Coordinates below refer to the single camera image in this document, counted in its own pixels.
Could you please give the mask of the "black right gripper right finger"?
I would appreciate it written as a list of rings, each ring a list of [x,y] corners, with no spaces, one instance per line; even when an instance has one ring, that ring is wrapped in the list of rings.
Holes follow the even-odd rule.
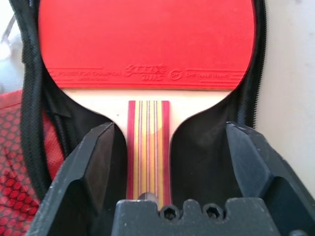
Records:
[[[254,129],[226,124],[234,174],[243,197],[261,198],[283,236],[315,234],[315,200],[291,166]]]

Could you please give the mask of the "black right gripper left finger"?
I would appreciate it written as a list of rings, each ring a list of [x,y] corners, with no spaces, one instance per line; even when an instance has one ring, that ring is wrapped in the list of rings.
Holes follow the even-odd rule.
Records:
[[[86,236],[102,211],[115,126],[93,128],[66,158],[27,231],[29,236]]]

